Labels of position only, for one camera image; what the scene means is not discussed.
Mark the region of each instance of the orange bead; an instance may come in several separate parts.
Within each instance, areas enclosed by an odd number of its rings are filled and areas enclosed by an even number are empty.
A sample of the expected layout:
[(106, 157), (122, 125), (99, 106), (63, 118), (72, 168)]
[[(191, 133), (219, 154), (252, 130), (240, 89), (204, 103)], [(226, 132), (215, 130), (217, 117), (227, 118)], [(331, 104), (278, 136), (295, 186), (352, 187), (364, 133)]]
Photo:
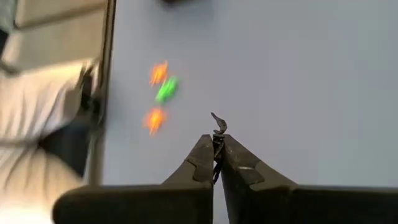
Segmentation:
[(165, 120), (165, 112), (160, 108), (155, 108), (146, 116), (144, 126), (149, 129), (149, 133), (152, 135), (157, 132)]
[(159, 84), (166, 81), (168, 68), (169, 63), (167, 61), (162, 64), (155, 65), (152, 71), (152, 79), (150, 81), (150, 84), (153, 86), (154, 84)]

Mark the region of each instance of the chair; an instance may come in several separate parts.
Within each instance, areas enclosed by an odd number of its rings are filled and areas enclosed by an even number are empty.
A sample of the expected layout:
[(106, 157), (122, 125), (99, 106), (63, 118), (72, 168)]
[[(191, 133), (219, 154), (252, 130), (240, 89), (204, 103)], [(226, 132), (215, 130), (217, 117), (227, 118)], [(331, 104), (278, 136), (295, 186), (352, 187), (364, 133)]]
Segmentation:
[(0, 12), (12, 8), (3, 26), (6, 41), (0, 52), (0, 69), (9, 75), (80, 59), (98, 62), (98, 68), (85, 71), (76, 118), (39, 142), (83, 177), (90, 141), (103, 123), (115, 0), (0, 1), (8, 3), (0, 5)]

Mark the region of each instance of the table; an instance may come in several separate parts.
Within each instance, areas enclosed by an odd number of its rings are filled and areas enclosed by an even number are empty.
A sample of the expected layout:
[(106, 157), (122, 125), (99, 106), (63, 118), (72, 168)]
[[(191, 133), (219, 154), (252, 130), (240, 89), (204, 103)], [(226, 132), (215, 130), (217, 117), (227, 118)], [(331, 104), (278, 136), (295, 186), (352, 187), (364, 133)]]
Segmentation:
[[(103, 183), (161, 183), (216, 128), (213, 111), (295, 182), (397, 186), (397, 3), (119, 0)], [(181, 84), (152, 138), (142, 119), (163, 60)], [(226, 219), (218, 184), (215, 223)]]

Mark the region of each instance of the dark object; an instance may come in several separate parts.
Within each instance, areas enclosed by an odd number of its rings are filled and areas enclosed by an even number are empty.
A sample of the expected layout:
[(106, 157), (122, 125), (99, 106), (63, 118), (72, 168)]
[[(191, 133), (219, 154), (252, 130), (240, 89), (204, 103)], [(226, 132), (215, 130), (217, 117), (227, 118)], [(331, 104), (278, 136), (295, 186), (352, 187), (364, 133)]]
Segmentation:
[(4, 46), (6, 46), (7, 38), (8, 38), (8, 33), (0, 29), (0, 55), (2, 55)]
[(161, 0), (166, 3), (167, 6), (175, 6), (176, 4), (183, 4), (192, 2), (193, 0)]
[(55, 131), (39, 142), (46, 152), (58, 156), (80, 177), (83, 177), (86, 169), (89, 143), (89, 119), (82, 112), (79, 112), (69, 125)]
[(182, 165), (160, 185), (83, 187), (54, 206), (57, 224), (212, 223), (213, 146), (203, 135)]
[(214, 160), (231, 224), (398, 223), (398, 190), (298, 185), (223, 134), (225, 121), (212, 116), (220, 130), (203, 135), (163, 184), (72, 190), (56, 203), (55, 223), (212, 223)]

